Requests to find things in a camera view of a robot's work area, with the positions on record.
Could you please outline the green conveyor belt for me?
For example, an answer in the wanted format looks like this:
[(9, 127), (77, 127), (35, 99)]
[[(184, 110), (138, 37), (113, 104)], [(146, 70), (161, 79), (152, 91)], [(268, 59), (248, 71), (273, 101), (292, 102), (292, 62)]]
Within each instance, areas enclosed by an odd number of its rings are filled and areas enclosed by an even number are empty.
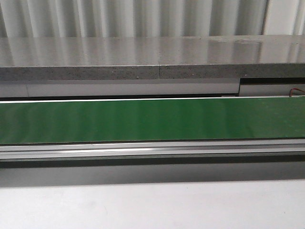
[(304, 97), (26, 101), (0, 105), (3, 145), (304, 136)]

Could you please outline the grey stone countertop slab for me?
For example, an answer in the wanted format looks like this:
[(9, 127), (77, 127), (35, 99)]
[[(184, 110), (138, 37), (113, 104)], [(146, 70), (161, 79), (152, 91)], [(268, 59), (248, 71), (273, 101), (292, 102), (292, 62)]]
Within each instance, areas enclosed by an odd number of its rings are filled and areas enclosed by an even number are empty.
[(303, 78), (303, 35), (2, 38), (2, 81)]

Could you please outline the white corrugated wall panel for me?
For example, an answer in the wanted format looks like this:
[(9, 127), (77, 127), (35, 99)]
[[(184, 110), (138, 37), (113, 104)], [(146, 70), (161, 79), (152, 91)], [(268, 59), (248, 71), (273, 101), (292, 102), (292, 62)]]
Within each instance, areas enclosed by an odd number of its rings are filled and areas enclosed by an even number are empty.
[(3, 0), (1, 37), (261, 35), (266, 0)]

